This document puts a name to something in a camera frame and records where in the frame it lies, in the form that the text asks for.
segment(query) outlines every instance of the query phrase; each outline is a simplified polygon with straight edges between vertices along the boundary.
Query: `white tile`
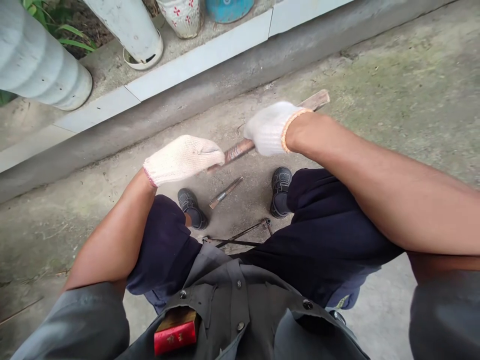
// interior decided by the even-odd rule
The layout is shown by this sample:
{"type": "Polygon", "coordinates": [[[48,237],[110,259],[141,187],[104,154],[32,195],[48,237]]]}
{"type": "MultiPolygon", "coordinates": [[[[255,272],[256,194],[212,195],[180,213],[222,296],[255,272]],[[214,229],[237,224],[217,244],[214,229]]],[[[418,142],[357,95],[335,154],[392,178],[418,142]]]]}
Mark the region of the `white tile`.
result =
{"type": "Polygon", "coordinates": [[[269,38],[272,9],[125,85],[144,101],[269,38]]]}
{"type": "Polygon", "coordinates": [[[55,125],[44,127],[0,152],[0,173],[76,135],[55,125]]]}
{"type": "Polygon", "coordinates": [[[78,110],[68,113],[54,124],[74,133],[81,133],[138,104],[140,101],[124,86],[121,86],[78,110]]]}
{"type": "Polygon", "coordinates": [[[286,32],[352,0],[283,0],[273,6],[269,37],[286,32]]]}

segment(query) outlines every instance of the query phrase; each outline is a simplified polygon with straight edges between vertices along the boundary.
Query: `concrete curb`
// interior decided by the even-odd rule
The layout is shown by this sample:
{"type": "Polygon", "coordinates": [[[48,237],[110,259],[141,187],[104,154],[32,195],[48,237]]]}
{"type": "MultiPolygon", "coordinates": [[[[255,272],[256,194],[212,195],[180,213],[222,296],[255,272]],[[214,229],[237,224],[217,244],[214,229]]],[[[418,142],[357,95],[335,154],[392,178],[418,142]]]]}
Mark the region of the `concrete curb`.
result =
{"type": "Polygon", "coordinates": [[[452,0],[355,0],[176,85],[0,174],[0,203],[452,0]]]}

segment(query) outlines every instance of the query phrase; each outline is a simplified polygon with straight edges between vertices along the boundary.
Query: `shoe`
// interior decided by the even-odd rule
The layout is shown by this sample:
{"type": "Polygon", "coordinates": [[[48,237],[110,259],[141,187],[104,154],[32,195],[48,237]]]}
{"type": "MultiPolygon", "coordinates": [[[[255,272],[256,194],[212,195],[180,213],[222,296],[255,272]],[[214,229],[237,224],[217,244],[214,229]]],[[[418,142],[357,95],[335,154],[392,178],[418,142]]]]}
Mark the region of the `shoe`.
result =
{"type": "Polygon", "coordinates": [[[292,172],[286,167],[279,167],[271,177],[273,196],[270,204],[270,214],[277,219],[284,219],[291,212],[287,207],[287,193],[292,182],[292,172]]]}
{"type": "Polygon", "coordinates": [[[205,213],[200,210],[199,202],[195,194],[186,188],[178,191],[178,203],[181,210],[191,217],[191,227],[195,230],[204,230],[209,225],[209,220],[205,213]]]}

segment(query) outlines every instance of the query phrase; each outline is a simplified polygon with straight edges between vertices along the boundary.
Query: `floral pot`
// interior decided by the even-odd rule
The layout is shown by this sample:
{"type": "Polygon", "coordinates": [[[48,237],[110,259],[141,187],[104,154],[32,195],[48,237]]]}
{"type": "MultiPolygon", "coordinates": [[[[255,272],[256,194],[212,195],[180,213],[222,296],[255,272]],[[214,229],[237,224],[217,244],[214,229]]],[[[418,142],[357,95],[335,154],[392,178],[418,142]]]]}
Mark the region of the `floral pot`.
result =
{"type": "Polygon", "coordinates": [[[142,0],[83,1],[128,52],[123,58],[131,68],[146,70],[160,61],[164,43],[142,0]]]}
{"type": "Polygon", "coordinates": [[[0,1],[0,89],[62,110],[82,106],[92,76],[16,0],[0,1]]]}
{"type": "Polygon", "coordinates": [[[160,12],[180,39],[196,37],[204,22],[200,0],[156,0],[160,12]]]}

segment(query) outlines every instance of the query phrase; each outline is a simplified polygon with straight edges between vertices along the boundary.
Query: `work glove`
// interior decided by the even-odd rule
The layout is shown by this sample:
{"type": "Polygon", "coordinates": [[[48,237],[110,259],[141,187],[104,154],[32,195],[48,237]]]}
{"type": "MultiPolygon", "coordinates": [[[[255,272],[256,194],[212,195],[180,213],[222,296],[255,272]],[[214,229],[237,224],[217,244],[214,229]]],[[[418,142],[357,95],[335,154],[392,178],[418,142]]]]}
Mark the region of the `work glove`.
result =
{"type": "Polygon", "coordinates": [[[225,161],[220,147],[211,140],[182,135],[148,157],[143,169],[152,185],[187,179],[225,161]]]}
{"type": "Polygon", "coordinates": [[[255,143],[259,154],[271,156],[290,153],[287,130],[299,115],[312,110],[280,101],[257,112],[245,125],[243,137],[255,143]]]}

